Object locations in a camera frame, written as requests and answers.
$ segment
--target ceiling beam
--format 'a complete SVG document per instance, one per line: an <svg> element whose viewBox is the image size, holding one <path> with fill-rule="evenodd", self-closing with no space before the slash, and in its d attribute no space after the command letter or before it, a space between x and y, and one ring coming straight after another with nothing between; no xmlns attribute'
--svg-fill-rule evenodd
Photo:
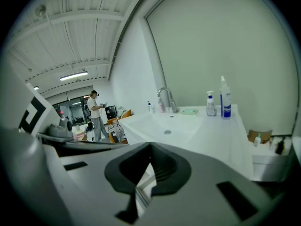
<svg viewBox="0 0 301 226"><path fill-rule="evenodd" d="M110 63L108 60L92 60L92 61L77 62L71 65L73 69L84 69L84 68L97 66L97 65L106 66L106 65L110 65ZM70 67L68 66L68 64L62 65L57 68L53 68L51 70L48 70L47 72L36 75L34 78L28 79L25 82L29 82L30 84L37 84L40 80L42 80L45 77L52 76L56 73L61 73L65 71L70 71Z"/></svg>
<svg viewBox="0 0 301 226"><path fill-rule="evenodd" d="M137 5L138 2L139 2L139 0L132 0L131 4L127 8L126 13L123 16L123 19L122 19L122 21L121 21L121 23L119 25L119 29L118 29L118 31L116 33L114 43L112 45L110 61L113 61L115 50L116 50L116 47L117 47L120 35L122 33L122 30L123 30L124 26L126 25L128 18L130 17L132 11L134 10L134 8L135 8L135 6ZM112 66L112 64L110 64L108 72L107 72L107 80L109 80L111 66Z"/></svg>
<svg viewBox="0 0 301 226"><path fill-rule="evenodd" d="M44 98L48 98L48 97L55 96L55 95L58 95L58 94L61 94L61 93L64 93L64 92L67 92L67 91L70 91L70 90L80 89L80 88L83 88L83 87L91 86L95 82L99 82L99 81L106 82L107 80L105 78L101 78L101 79L93 79L93 80L89 80L89 81L81 81L81 82L77 82L77 83L70 84L70 85L64 85L64 86L58 87L56 89L52 89L50 91L41 93L41 95Z"/></svg>
<svg viewBox="0 0 301 226"><path fill-rule="evenodd" d="M72 11L62 14L57 14L49 17L49 20L52 25L59 24L63 22L80 20L80 19L111 19L117 21L123 21L123 14L120 12L113 11L105 11L105 10L80 10L80 11ZM27 36L41 30L45 29L49 26L47 18L39 20L26 28L22 29L16 35L11 37L9 41L7 41L5 49L10 49L12 46L16 45L19 41L26 38Z"/></svg>

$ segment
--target gray pants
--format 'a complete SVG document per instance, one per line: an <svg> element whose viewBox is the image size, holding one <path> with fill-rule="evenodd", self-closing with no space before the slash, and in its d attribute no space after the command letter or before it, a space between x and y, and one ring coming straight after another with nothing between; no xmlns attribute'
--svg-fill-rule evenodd
<svg viewBox="0 0 301 226"><path fill-rule="evenodd" d="M94 136L95 136L94 141L95 142L99 142L101 140L101 138L102 138L101 132L103 133L103 135L105 137L109 137L109 134L106 132L104 125L103 125L103 121L100 117L95 118L95 119L92 118L92 121L94 124Z"/></svg>

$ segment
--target man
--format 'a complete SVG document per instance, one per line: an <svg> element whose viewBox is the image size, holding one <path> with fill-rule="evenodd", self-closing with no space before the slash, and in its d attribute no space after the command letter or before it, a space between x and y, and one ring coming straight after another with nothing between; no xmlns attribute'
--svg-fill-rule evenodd
<svg viewBox="0 0 301 226"><path fill-rule="evenodd" d="M91 112L91 120L94 124L94 135L95 135L95 142L99 142L102 138L101 132L104 134L105 137L109 137L109 134L106 132L102 118L100 117L99 109L104 108L105 105L97 106L95 101L97 97L97 92L92 90L90 93L90 98L87 102L88 108Z"/></svg>

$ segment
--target chair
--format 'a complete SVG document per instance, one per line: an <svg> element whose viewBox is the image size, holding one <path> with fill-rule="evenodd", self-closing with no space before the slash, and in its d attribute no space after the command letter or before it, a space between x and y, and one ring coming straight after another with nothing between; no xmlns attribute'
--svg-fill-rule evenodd
<svg viewBox="0 0 301 226"><path fill-rule="evenodd" d="M122 116L122 118L121 118L121 116L118 117L118 120L123 119L123 118L126 118L126 117L129 117L129 116L131 116L131 114L132 114L131 110L128 110L127 112L124 113L124 115ZM116 119L117 119L117 118L109 119L108 122L107 122L108 125L113 124L113 120L116 120Z"/></svg>
<svg viewBox="0 0 301 226"><path fill-rule="evenodd" d="M126 118L126 117L129 117L129 116L131 116L131 114L132 114L131 110L128 110L127 112L124 113L124 115L123 115L122 117L118 117L118 120L123 119L123 118ZM107 122L107 123L108 123L108 126L111 125L111 124L113 124L113 120L116 120L116 119L117 119L117 118L109 119L108 122ZM116 142L114 141L114 139L113 139L113 137L112 137L112 135L111 135L110 132L109 132L109 139L110 139L110 142L111 142L111 143L116 143ZM127 140L124 140L124 141L122 141L121 143L128 144Z"/></svg>

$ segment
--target fluorescent light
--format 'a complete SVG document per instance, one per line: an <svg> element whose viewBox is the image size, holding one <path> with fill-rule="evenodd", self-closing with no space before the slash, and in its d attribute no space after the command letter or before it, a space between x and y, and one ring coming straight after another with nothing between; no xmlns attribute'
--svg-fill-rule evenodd
<svg viewBox="0 0 301 226"><path fill-rule="evenodd" d="M65 80L68 80L68 79L76 78L76 77L87 75L87 74L88 74L88 72L84 71L84 72L75 73L75 74L71 74L71 75L67 75L67 76L61 77L60 80L61 81L65 81Z"/></svg>

